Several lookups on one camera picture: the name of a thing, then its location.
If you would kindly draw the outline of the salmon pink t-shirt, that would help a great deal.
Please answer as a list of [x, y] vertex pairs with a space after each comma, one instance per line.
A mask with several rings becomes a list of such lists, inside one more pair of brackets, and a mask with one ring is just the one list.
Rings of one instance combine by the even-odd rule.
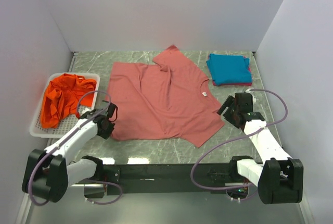
[[152, 64], [113, 63], [108, 93], [118, 141], [181, 138], [200, 147], [224, 126], [209, 78], [174, 45]]

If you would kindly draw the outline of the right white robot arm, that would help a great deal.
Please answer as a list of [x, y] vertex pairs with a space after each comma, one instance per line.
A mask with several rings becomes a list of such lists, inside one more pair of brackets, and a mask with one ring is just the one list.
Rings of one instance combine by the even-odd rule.
[[246, 178], [257, 187], [264, 204], [301, 202], [303, 164], [284, 151], [262, 114], [254, 112], [252, 95], [241, 92], [228, 96], [217, 114], [249, 136], [262, 161], [258, 164], [249, 156], [232, 157], [228, 169], [230, 179], [239, 182]]

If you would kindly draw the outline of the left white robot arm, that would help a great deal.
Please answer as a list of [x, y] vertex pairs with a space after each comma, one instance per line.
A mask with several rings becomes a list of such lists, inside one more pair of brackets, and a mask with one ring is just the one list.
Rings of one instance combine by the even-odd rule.
[[56, 143], [44, 150], [34, 149], [29, 155], [22, 182], [22, 191], [31, 201], [35, 197], [45, 202], [58, 202], [68, 187], [82, 181], [105, 183], [103, 161], [84, 156], [78, 162], [75, 154], [92, 138], [107, 139], [114, 130], [118, 117], [115, 104], [104, 102], [103, 109], [86, 111], [79, 116], [74, 127]]

